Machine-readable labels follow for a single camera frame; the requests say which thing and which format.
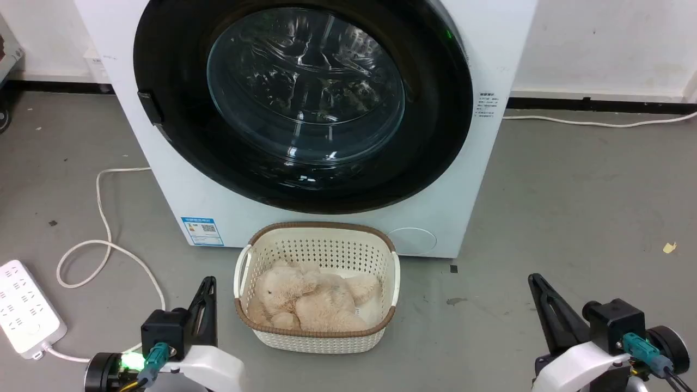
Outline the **white warning text sticker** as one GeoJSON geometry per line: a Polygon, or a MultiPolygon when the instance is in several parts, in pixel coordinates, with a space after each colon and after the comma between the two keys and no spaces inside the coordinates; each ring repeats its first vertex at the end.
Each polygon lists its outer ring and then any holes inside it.
{"type": "Polygon", "coordinates": [[[496,93],[479,92],[475,105],[474,116],[477,118],[493,118],[499,106],[496,93]]]}

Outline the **round white filter cover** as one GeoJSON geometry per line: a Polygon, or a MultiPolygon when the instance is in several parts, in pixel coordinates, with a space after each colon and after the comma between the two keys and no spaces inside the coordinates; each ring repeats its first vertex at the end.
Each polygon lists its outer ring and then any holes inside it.
{"type": "Polygon", "coordinates": [[[426,229],[398,228],[393,229],[387,236],[394,245],[394,250],[399,255],[423,256],[437,246],[437,238],[426,229]]]}

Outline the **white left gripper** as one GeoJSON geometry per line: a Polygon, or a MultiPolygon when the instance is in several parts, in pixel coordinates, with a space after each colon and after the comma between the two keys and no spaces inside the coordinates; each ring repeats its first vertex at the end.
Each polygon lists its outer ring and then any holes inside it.
{"type": "Polygon", "coordinates": [[[244,392],[244,363],[217,347],[217,282],[201,281],[188,308],[185,341],[192,345],[180,362],[167,362],[160,373],[184,375],[212,392],[244,392]]]}

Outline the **round black glass washer door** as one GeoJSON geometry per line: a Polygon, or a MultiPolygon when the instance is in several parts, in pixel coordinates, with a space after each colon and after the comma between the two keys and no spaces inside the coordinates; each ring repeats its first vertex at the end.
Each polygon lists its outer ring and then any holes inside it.
{"type": "Polygon", "coordinates": [[[170,167],[319,215],[431,186],[473,106],[465,48],[433,0],[149,0],[133,72],[162,110],[170,167]]]}

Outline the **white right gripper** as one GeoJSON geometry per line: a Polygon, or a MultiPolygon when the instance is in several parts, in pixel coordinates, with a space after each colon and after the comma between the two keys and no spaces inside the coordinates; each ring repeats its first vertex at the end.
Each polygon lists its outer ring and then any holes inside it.
{"type": "Polygon", "coordinates": [[[530,274],[528,285],[550,354],[566,350],[540,371],[533,392],[578,392],[613,365],[628,362],[629,354],[622,351],[614,356],[588,342],[590,328],[585,320],[541,274],[530,274]]]}

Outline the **beige plush teddy bear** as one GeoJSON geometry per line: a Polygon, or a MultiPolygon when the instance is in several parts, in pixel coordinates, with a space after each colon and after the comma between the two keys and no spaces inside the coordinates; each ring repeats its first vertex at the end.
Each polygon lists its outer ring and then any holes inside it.
{"type": "Polygon", "coordinates": [[[343,278],[313,264],[275,261],[256,280],[247,317],[264,327],[303,332],[358,332],[368,323],[355,313],[377,296],[375,275],[343,278]]]}

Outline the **cream perforated laundry basket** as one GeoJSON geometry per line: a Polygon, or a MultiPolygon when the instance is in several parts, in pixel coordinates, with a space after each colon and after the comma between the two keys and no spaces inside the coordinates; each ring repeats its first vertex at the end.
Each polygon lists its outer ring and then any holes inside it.
{"type": "Polygon", "coordinates": [[[376,229],[343,223],[278,223],[257,232],[237,258],[235,305],[242,322],[270,347],[312,354],[356,354],[372,349],[381,339],[398,304],[400,279],[394,245],[376,229]],[[358,332],[303,332],[252,322],[247,317],[247,306],[256,280],[277,260],[313,264],[321,272],[343,278],[375,275],[380,282],[377,296],[355,309],[368,328],[358,332]]]}

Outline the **white power strip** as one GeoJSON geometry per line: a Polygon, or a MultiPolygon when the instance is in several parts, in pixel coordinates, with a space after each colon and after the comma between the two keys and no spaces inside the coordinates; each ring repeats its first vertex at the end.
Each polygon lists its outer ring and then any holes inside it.
{"type": "Polygon", "coordinates": [[[39,360],[67,325],[19,260],[0,266],[0,327],[23,359],[39,360]]]}

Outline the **blue energy label sticker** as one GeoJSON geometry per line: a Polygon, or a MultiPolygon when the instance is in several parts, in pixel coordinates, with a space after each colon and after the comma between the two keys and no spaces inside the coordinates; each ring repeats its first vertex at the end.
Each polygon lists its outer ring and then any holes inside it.
{"type": "Polygon", "coordinates": [[[181,220],[192,245],[224,247],[216,222],[212,218],[182,217],[181,220]]]}

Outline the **grey shelf unit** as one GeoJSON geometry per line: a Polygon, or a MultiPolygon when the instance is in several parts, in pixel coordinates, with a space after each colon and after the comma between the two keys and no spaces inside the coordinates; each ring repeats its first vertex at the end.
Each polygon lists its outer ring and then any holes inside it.
{"type": "Polygon", "coordinates": [[[0,89],[24,56],[25,52],[15,37],[15,33],[0,14],[0,89]]]}

